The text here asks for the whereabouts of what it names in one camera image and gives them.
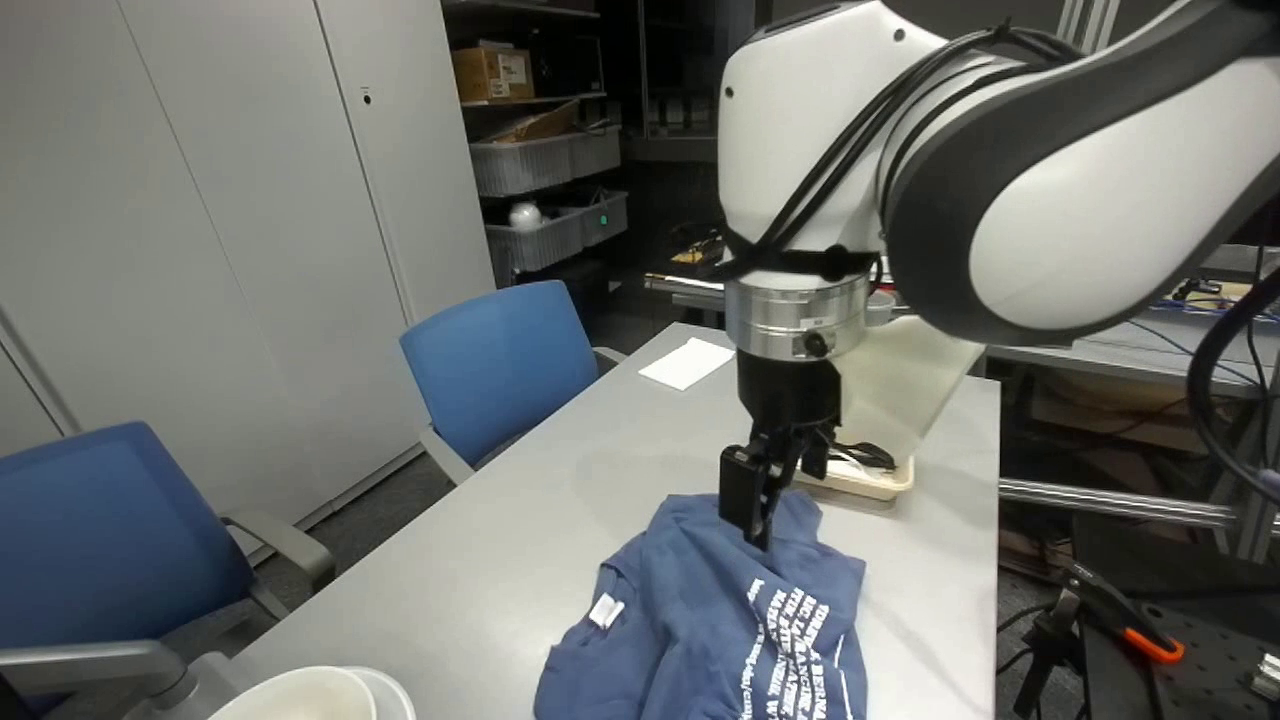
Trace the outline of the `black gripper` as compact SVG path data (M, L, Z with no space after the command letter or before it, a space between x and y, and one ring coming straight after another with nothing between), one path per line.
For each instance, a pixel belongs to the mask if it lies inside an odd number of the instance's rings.
M732 445L718 451L718 517L746 545L764 550L774 496L787 483L784 466L799 466L813 482L828 477L839 426L839 372L828 362L784 364L738 352L735 388L752 433L746 449Z

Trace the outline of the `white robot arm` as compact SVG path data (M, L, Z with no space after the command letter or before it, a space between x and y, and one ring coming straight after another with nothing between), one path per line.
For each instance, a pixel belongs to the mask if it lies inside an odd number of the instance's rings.
M1276 206L1280 0L1170 0L1105 50L934 38L887 0L759 28L718 73L723 322L752 433L718 517L773 541L846 426L869 292L963 344L1112 329Z

